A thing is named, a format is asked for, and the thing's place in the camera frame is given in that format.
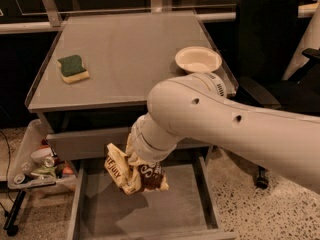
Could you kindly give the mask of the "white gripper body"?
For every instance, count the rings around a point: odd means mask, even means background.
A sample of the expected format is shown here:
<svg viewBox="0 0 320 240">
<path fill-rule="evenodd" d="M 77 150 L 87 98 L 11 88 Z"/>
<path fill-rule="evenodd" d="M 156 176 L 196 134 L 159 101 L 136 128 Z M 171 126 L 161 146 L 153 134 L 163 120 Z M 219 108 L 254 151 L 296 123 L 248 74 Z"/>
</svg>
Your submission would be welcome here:
<svg viewBox="0 0 320 240">
<path fill-rule="evenodd" d="M 147 163 L 161 162 L 182 140 L 160 127 L 149 114 L 140 116 L 128 135 L 126 154 L 131 161 L 140 158 Z"/>
</svg>

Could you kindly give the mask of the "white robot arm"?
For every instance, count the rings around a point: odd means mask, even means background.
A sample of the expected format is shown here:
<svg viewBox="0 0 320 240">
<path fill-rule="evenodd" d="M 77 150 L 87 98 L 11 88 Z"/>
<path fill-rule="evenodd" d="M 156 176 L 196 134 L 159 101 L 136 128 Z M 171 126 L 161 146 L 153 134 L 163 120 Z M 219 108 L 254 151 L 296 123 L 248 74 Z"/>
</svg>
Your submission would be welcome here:
<svg viewBox="0 0 320 240">
<path fill-rule="evenodd" d="M 155 85 L 148 113 L 131 128 L 126 153 L 164 160 L 185 138 L 217 145 L 320 193 L 320 119 L 240 104 L 213 92 L 213 75 L 189 74 Z"/>
</svg>

